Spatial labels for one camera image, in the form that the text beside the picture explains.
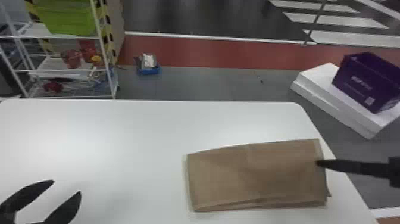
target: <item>white table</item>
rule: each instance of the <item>white table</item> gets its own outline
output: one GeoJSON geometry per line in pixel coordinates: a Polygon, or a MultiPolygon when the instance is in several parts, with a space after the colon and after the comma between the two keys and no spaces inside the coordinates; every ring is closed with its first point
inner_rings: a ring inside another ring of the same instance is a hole
{"type": "Polygon", "coordinates": [[[0,201],[55,180],[19,213],[20,224],[43,220],[78,190],[83,201],[72,224],[377,223],[348,177],[333,171],[325,208],[190,210],[187,153],[320,138],[326,158],[334,157],[294,103],[8,100],[0,104],[0,126],[0,201]]]}

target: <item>gray floor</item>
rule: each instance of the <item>gray floor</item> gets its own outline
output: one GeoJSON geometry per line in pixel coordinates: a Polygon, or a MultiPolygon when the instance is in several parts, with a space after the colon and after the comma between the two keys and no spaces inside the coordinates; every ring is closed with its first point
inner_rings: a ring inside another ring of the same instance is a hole
{"type": "MultiPolygon", "coordinates": [[[[156,76],[138,76],[135,67],[118,70],[119,99],[199,101],[290,101],[302,105],[337,158],[386,162],[400,155],[400,120],[366,140],[290,90],[298,71],[163,67],[156,76]]],[[[400,189],[388,181],[350,175],[371,209],[400,206],[400,189]]]]}

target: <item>red baseboard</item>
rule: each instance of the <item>red baseboard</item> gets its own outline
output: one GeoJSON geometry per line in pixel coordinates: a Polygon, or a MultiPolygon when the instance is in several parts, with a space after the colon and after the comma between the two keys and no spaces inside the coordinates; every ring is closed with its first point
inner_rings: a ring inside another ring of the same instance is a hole
{"type": "Polygon", "coordinates": [[[370,51],[400,66],[400,49],[294,43],[218,41],[192,38],[126,36],[118,63],[135,64],[141,53],[156,54],[162,66],[305,70],[345,54],[370,51]]]}

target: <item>metal shelf rack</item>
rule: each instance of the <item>metal shelf rack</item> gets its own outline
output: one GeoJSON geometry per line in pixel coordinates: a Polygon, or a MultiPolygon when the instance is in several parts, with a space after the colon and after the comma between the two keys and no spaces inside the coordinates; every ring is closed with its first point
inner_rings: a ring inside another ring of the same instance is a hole
{"type": "Polygon", "coordinates": [[[6,62],[12,75],[17,81],[23,96],[26,98],[112,98],[115,99],[118,89],[118,77],[113,71],[111,49],[106,49],[105,41],[110,43],[109,35],[103,35],[107,29],[105,18],[105,5],[101,0],[90,0],[92,15],[95,19],[96,29],[93,35],[76,36],[53,34],[49,32],[43,23],[28,21],[21,23],[12,21],[7,9],[0,2],[0,14],[3,14],[10,33],[0,35],[3,39],[12,39],[15,42],[22,63],[15,67],[6,56],[0,44],[0,56],[6,62]],[[93,39],[96,41],[96,48],[100,49],[104,66],[94,66],[81,59],[81,66],[76,69],[69,69],[63,62],[59,53],[48,52],[43,48],[43,52],[31,53],[25,46],[25,39],[58,39],[58,40],[78,40],[93,39]],[[23,84],[18,74],[27,73],[30,77],[28,83],[23,84]],[[46,91],[43,85],[49,80],[62,80],[63,89],[61,92],[46,91]]]}

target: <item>cardboard box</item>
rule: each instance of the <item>cardboard box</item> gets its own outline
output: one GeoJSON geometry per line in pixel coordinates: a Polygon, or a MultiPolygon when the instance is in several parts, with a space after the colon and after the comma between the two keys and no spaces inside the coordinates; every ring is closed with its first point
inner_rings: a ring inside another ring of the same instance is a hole
{"type": "Polygon", "coordinates": [[[332,84],[372,113],[400,101],[400,68],[369,52],[346,55],[332,84]]]}

